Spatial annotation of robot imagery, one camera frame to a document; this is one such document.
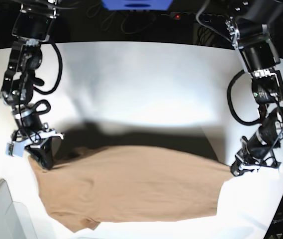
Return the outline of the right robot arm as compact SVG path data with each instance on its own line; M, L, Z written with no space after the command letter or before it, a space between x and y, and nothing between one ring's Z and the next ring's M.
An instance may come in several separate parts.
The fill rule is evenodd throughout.
M32 103L31 100L34 92L41 95L53 93L61 81L62 57L57 45L50 39L50 31L62 7L59 0L21 0L19 3L21 9L11 32L16 41L11 46L0 90L0 98L10 107L17 125L6 146L6 154L22 157L24 152L28 152L39 166L50 170L54 165L52 139L64 136L40 120L41 115L50 112L50 103L47 100ZM42 63L43 43L52 45L59 66L57 80L48 91L40 90L44 81L35 74Z

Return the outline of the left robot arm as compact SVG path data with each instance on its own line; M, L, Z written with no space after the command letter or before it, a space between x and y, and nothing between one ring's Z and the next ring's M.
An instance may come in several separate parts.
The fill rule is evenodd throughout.
M274 149L283 140L283 79L276 66L281 62L270 36L270 24L283 13L283 0L229 0L226 21L231 44L243 70L229 83L227 100L232 116L242 125L259 125L250 139L241 138L231 173L241 176L261 167L280 167ZM234 112L231 98L234 83L244 74L251 77L253 97L258 104L258 119L241 120Z

